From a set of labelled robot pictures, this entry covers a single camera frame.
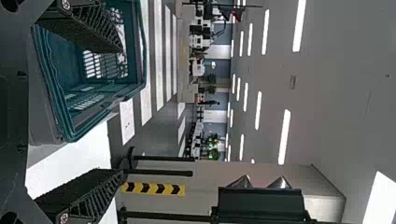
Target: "person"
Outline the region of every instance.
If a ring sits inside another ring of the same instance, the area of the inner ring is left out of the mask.
[[[220,102],[214,101],[214,100],[210,100],[210,101],[201,101],[200,103],[198,103],[198,105],[220,105]]]

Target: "warehouse aisle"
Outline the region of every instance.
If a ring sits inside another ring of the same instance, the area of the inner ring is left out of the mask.
[[[174,1],[142,1],[148,40],[148,85],[108,122],[112,165],[134,154],[177,156],[191,126],[191,108],[177,103],[177,18]]]

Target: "black arrow marking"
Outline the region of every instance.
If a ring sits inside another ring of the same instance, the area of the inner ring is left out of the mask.
[[[178,194],[178,192],[180,191],[180,188],[178,187],[178,185],[172,185],[172,187],[174,188],[174,190],[172,190],[171,194]]]
[[[143,188],[142,191],[140,191],[141,193],[147,193],[149,192],[149,184],[148,183],[143,183]]]
[[[126,190],[127,192],[132,192],[134,190],[134,183],[128,182],[128,189]]]
[[[157,184],[158,189],[157,191],[155,191],[155,193],[163,193],[163,191],[165,190],[165,186],[163,184]]]

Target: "fluorescent light strip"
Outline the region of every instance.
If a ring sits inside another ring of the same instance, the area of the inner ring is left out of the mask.
[[[233,94],[235,94],[235,74],[233,74]]]
[[[244,54],[244,32],[241,31],[241,39],[239,42],[239,57],[242,57]]]
[[[173,15],[173,94],[177,93],[177,17]]]
[[[257,107],[256,107],[256,120],[254,122],[254,128],[259,130],[260,127],[260,113],[262,111],[262,92],[257,93]]]
[[[293,52],[300,51],[301,39],[303,37],[304,15],[306,0],[299,0],[297,6],[296,26],[294,28]]]
[[[245,83],[244,112],[248,109],[248,83]]]
[[[230,118],[230,109],[231,109],[231,103],[228,102],[228,108],[227,108],[227,119]]]
[[[154,3],[154,31],[155,31],[155,79],[157,93],[157,111],[163,108],[163,1]]]
[[[262,31],[262,55],[267,52],[268,22],[270,20],[270,9],[265,10],[264,29]]]
[[[233,109],[231,109],[230,128],[233,127]]]
[[[236,86],[236,101],[239,101],[240,91],[241,91],[241,77],[238,78],[238,84]]]
[[[253,38],[253,23],[251,23],[248,27],[247,56],[250,56],[251,54],[252,38]]]
[[[283,124],[282,124],[282,134],[280,135],[279,157],[277,159],[277,163],[279,165],[285,164],[286,148],[288,146],[290,117],[291,117],[290,111],[288,109],[285,109],[285,114],[283,116]]]
[[[227,161],[231,161],[231,145],[228,145]]]
[[[231,40],[231,57],[233,58],[233,40]]]
[[[225,147],[228,147],[228,134],[225,134]]]
[[[376,172],[364,214],[363,224],[393,223],[396,211],[396,183],[380,172]]]
[[[241,145],[239,146],[239,160],[244,159],[244,144],[245,144],[245,135],[241,134]]]
[[[172,98],[171,9],[165,7],[166,102]]]
[[[146,48],[147,48],[147,76],[146,76],[146,87],[140,92],[140,108],[141,108],[141,119],[142,126],[144,126],[152,118],[152,106],[151,106],[151,74],[150,74],[150,57],[149,57],[149,2],[142,1],[142,18],[143,18],[143,29],[146,35]]]

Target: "gray floor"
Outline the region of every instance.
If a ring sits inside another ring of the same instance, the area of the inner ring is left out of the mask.
[[[154,3],[149,1],[149,43],[150,43],[150,73],[151,73],[151,104],[152,118],[142,126],[141,122],[141,98],[137,94],[134,97],[134,126],[135,136],[124,146],[122,145],[120,130],[120,115],[117,115],[108,122],[108,135],[111,149],[111,164],[116,167],[120,158],[124,157],[130,147],[135,147],[134,154],[155,156],[177,156],[179,144],[177,141],[177,130],[183,118],[186,118],[186,129],[184,134],[190,133],[192,123],[192,105],[186,105],[180,119],[177,118],[177,96],[173,95],[169,102],[164,101],[164,106],[160,111],[156,109],[156,73],[155,73],[155,40],[154,40]],[[163,1],[172,12],[175,11],[174,1]],[[163,7],[163,68],[166,64],[166,46],[165,46],[165,7]],[[163,96],[166,96],[166,78],[163,76]]]

